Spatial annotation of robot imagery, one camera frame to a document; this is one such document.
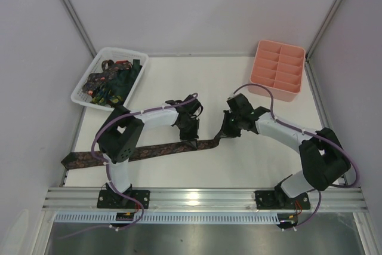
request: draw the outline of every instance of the gray floor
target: gray floor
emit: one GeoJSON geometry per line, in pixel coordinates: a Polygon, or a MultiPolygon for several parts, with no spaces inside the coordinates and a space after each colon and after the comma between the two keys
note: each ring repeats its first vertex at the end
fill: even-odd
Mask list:
{"type": "Polygon", "coordinates": [[[364,254],[352,214],[320,214],[297,232],[274,225],[137,225],[122,232],[55,223],[45,255],[364,254]]]}

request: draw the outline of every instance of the pink bin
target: pink bin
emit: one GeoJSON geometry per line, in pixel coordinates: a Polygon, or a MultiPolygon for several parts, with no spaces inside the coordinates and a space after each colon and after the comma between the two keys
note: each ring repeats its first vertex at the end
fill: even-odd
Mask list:
{"type": "MultiPolygon", "coordinates": [[[[275,99],[291,102],[301,91],[305,50],[301,47],[261,40],[258,43],[250,83],[269,88],[275,99]]],[[[249,86],[251,93],[269,97],[260,87],[249,86]]]]}

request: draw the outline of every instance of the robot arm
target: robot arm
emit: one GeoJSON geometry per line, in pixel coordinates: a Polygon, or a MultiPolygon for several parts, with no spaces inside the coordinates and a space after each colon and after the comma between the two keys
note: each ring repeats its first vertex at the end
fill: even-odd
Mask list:
{"type": "MultiPolygon", "coordinates": [[[[224,111],[223,125],[217,137],[240,137],[241,130],[252,131],[271,137],[300,154],[302,170],[275,187],[279,191],[277,199],[281,205],[312,189],[324,191],[350,169],[350,162],[331,146],[279,124],[265,107],[253,109],[243,94],[229,98],[227,103],[230,110],[224,111]]],[[[335,133],[329,128],[310,132],[340,146],[335,133]]]]}
{"type": "MultiPolygon", "coordinates": [[[[191,98],[193,96],[189,95],[184,101],[170,100],[166,104],[174,106],[191,98]]],[[[195,99],[183,106],[129,116],[108,128],[100,136],[98,144],[104,158],[109,161],[110,175],[117,190],[123,193],[131,187],[128,178],[128,158],[133,154],[143,131],[164,125],[176,125],[180,130],[180,140],[197,148],[199,119],[195,113],[198,109],[202,109],[202,105],[195,99]]],[[[127,113],[130,111],[125,107],[116,107],[101,128],[127,113]]]]}

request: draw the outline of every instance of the white laundry basket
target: white laundry basket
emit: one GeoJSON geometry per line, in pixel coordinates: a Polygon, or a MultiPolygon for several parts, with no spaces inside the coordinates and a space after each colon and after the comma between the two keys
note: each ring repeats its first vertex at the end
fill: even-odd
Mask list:
{"type": "Polygon", "coordinates": [[[77,84],[70,98],[72,99],[73,102],[86,106],[86,107],[93,107],[95,109],[112,111],[113,108],[110,107],[109,105],[100,106],[100,105],[95,105],[90,103],[92,98],[90,95],[82,92],[82,86],[85,85],[85,83],[87,82],[89,74],[102,72],[101,64],[103,61],[113,60],[114,62],[116,62],[121,60],[128,60],[132,63],[134,59],[140,60],[140,64],[142,68],[138,74],[137,79],[135,79],[134,85],[131,88],[129,95],[126,98],[126,101],[124,103],[124,107],[126,107],[128,102],[130,101],[131,96],[134,93],[135,88],[137,87],[139,83],[140,78],[142,77],[142,74],[144,72],[144,69],[146,68],[147,62],[149,61],[149,56],[144,53],[126,50],[126,49],[120,49],[120,48],[110,48],[110,47],[102,48],[101,51],[98,52],[96,57],[91,62],[85,74],[82,76],[80,82],[77,84]]]}

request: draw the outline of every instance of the table surface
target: table surface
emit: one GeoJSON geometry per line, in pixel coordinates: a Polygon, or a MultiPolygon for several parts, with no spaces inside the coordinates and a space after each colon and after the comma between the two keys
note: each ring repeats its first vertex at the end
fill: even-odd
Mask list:
{"type": "MultiPolygon", "coordinates": [[[[247,83],[253,57],[151,58],[128,105],[131,110],[160,106],[199,93],[204,106],[199,138],[211,139],[223,122],[227,98],[247,83]]],[[[270,99],[241,91],[252,106],[269,107],[270,99]]],[[[275,100],[275,114],[304,127],[321,129],[312,92],[303,72],[301,93],[293,102],[275,100]]],[[[86,108],[76,152],[89,151],[96,132],[109,112],[86,108]]],[[[179,141],[176,127],[145,131],[137,146],[179,141]]],[[[246,131],[240,138],[223,139],[217,148],[178,153],[129,163],[135,187],[147,188],[272,188],[301,170],[299,154],[283,144],[246,131]]],[[[70,170],[66,186],[97,187],[106,183],[105,167],[70,170]]]]}

